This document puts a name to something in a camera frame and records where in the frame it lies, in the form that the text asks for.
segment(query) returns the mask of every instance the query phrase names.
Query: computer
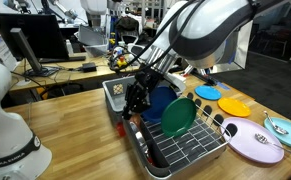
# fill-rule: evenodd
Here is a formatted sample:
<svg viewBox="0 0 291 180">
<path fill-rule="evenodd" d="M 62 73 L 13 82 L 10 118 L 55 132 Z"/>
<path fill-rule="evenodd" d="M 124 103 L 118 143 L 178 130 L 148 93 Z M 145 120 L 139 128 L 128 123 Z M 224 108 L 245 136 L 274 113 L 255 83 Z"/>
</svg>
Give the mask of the computer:
<svg viewBox="0 0 291 180">
<path fill-rule="evenodd" d="M 0 34 L 15 58 L 27 58 L 32 69 L 27 76 L 49 76 L 57 67 L 41 63 L 85 60 L 69 57 L 54 15 L 0 13 Z"/>
</svg>

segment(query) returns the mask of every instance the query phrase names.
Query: wooden countertop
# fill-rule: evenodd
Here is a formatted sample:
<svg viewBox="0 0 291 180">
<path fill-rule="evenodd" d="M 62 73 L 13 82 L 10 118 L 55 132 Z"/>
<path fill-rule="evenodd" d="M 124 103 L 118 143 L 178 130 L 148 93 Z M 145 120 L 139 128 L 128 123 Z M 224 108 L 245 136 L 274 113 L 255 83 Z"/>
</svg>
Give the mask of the wooden countertop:
<svg viewBox="0 0 291 180">
<path fill-rule="evenodd" d="M 68 70 L 60 70 L 59 72 L 49 76 L 49 77 L 34 77 L 33 79 L 37 81 L 42 86 L 62 84 L 67 82 L 79 81 L 79 80 L 87 80 L 92 78 L 99 78 L 106 75 L 115 74 L 114 71 L 111 71 L 107 65 L 107 59 L 103 57 L 98 58 L 90 58 L 86 53 L 77 53 L 73 56 L 86 56 L 85 61 L 76 61 L 76 62 L 62 62 L 62 63 L 48 63 L 43 64 L 43 66 L 56 66 L 56 67 L 65 67 L 65 68 L 78 68 L 81 67 L 83 63 L 94 62 L 97 66 L 97 71 L 95 72 L 87 72 L 83 73 L 81 71 L 68 71 Z M 24 62 L 22 61 L 14 70 L 14 72 L 23 74 L 24 73 Z M 26 63 L 26 69 L 31 69 L 29 63 Z M 18 81 L 24 80 L 23 77 L 12 74 L 12 88 L 10 92 L 26 90 L 31 88 L 37 88 L 37 85 L 34 82 L 31 82 L 27 85 L 18 86 L 16 83 Z"/>
<path fill-rule="evenodd" d="M 187 92 L 203 84 L 195 77 L 186 81 Z M 223 96 L 243 101 L 252 111 L 248 119 L 263 125 L 263 111 L 282 117 L 233 88 L 216 87 Z M 213 114 L 230 117 L 216 101 L 202 100 Z M 21 114 L 26 121 L 28 105 L 6 109 Z M 103 89 L 40 101 L 32 104 L 30 128 L 53 153 L 52 162 L 39 179 L 144 179 L 127 137 L 118 136 L 106 109 Z M 213 161 L 197 169 L 191 179 L 288 179 L 291 155 L 274 165 L 250 161 L 230 147 Z"/>
</svg>

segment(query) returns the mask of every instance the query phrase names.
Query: wire dish rack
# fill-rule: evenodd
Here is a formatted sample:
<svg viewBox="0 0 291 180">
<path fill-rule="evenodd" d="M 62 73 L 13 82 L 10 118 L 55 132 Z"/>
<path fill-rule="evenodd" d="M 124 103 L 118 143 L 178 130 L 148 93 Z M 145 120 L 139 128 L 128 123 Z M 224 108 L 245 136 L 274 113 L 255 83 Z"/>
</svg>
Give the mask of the wire dish rack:
<svg viewBox="0 0 291 180">
<path fill-rule="evenodd" d="M 130 133 L 130 128 L 125 130 L 136 150 L 141 166 L 145 168 L 145 174 L 152 179 L 184 178 L 197 172 L 197 167 L 219 157 L 226 149 L 231 139 L 231 133 L 221 124 L 224 118 L 217 114 L 211 117 L 212 108 L 207 105 L 201 108 L 201 101 L 195 100 L 197 116 L 188 131 L 178 137 L 165 136 L 161 124 L 153 124 L 141 121 L 140 129 L 149 146 L 150 154 L 154 161 L 148 163 L 139 149 L 135 135 Z M 221 128 L 225 130 L 229 138 L 225 141 Z"/>
</svg>

